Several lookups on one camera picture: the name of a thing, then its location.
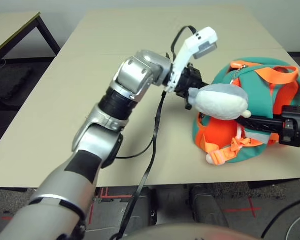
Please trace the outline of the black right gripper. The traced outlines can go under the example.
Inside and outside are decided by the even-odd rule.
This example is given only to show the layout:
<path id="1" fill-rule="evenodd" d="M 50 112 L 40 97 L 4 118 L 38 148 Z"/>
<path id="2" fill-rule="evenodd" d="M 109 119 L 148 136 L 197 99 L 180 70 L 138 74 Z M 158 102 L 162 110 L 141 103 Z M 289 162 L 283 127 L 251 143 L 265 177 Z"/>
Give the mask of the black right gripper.
<path id="1" fill-rule="evenodd" d="M 282 125 L 282 121 L 280 119 L 260 116 L 245 118 L 241 116 L 237 119 L 237 122 L 241 125 L 249 125 L 245 126 L 245 128 L 249 130 L 279 134 L 279 143 L 281 145 L 300 147 L 300 106 L 283 106 L 281 117 L 283 119 L 282 130 L 279 127 L 276 127 Z"/>

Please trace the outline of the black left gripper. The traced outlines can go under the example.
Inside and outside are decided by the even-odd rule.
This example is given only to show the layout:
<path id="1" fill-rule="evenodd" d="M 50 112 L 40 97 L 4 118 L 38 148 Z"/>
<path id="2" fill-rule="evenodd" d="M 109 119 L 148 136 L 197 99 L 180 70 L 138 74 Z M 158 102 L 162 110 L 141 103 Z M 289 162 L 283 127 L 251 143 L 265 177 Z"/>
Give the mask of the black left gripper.
<path id="1" fill-rule="evenodd" d="M 184 99 L 186 110 L 191 110 L 193 107 L 189 103 L 189 89 L 201 89 L 204 86 L 205 83 L 202 80 L 201 72 L 194 68 L 192 63 L 189 63 L 187 67 L 184 68 L 175 89 L 176 95 Z"/>

